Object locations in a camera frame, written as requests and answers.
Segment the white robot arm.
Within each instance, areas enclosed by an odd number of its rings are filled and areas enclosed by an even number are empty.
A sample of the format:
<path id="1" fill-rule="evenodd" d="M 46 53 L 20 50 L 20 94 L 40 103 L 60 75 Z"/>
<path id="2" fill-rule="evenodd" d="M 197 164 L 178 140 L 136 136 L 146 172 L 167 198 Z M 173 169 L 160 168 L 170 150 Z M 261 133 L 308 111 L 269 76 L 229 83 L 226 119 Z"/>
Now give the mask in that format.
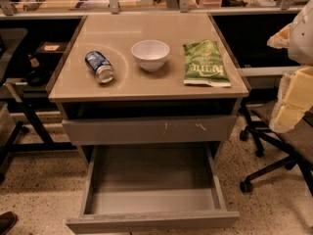
<path id="1" fill-rule="evenodd" d="M 291 23 L 271 36 L 267 45 L 286 48 L 289 58 L 300 64 L 299 70 L 283 75 L 269 123 L 274 132 L 286 133 L 294 129 L 313 106 L 313 0 L 309 0 Z"/>

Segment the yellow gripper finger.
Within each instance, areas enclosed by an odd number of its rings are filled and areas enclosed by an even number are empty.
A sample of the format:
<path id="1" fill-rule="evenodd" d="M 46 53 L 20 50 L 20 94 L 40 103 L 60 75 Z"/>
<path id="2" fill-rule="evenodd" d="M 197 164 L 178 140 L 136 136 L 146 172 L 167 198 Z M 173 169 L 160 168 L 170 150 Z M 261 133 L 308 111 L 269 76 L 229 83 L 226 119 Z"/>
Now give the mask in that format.
<path id="1" fill-rule="evenodd" d="M 268 41 L 267 45 L 276 49 L 283 49 L 289 47 L 291 24 L 287 24 L 280 31 L 272 35 Z"/>
<path id="2" fill-rule="evenodd" d="M 274 132 L 286 133 L 294 129 L 312 107 L 313 67 L 301 66 L 281 78 L 269 126 Z"/>

